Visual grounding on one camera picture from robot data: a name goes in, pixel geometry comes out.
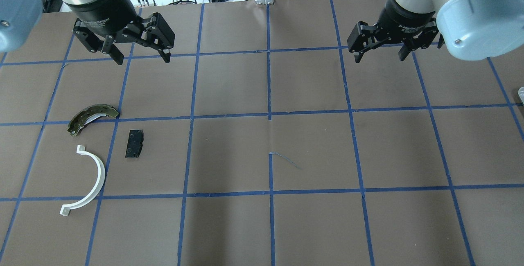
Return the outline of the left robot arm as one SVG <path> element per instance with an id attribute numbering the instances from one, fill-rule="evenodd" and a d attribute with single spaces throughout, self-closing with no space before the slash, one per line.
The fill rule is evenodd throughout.
<path id="1" fill-rule="evenodd" d="M 77 15 L 73 34 L 92 52 L 101 52 L 121 65 L 118 43 L 136 43 L 171 59 L 175 33 L 160 13 L 140 17 L 131 0 L 62 0 Z M 44 0 L 1 0 L 1 51 L 18 50 L 44 11 Z"/>

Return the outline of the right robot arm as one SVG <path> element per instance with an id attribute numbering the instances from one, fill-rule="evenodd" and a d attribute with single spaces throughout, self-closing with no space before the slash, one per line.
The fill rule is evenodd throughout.
<path id="1" fill-rule="evenodd" d="M 453 57 L 479 61 L 523 45 L 523 12 L 524 0 L 387 0 L 374 25 L 356 23 L 348 50 L 359 63 L 370 50 L 401 44 L 404 61 L 438 37 Z"/>

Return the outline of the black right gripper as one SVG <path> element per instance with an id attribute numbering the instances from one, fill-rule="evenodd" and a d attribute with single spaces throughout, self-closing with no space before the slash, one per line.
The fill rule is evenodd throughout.
<path id="1" fill-rule="evenodd" d="M 359 21 L 348 39 L 348 50 L 360 63 L 364 54 L 382 44 L 403 43 L 399 59 L 404 61 L 417 49 L 428 48 L 439 33 L 434 13 L 414 13 L 401 7 L 395 0 L 387 0 L 376 25 Z"/>

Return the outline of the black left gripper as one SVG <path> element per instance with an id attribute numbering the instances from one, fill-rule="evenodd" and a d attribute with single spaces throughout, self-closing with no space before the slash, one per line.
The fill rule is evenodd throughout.
<path id="1" fill-rule="evenodd" d="M 131 0 L 95 0 L 84 5 L 68 5 L 77 15 L 73 33 L 91 53 L 101 52 L 111 57 L 118 65 L 123 64 L 124 55 L 116 47 L 116 41 L 124 29 L 137 33 L 144 31 L 142 46 L 157 50 L 165 63 L 170 63 L 176 35 L 160 13 L 148 19 L 136 13 Z"/>

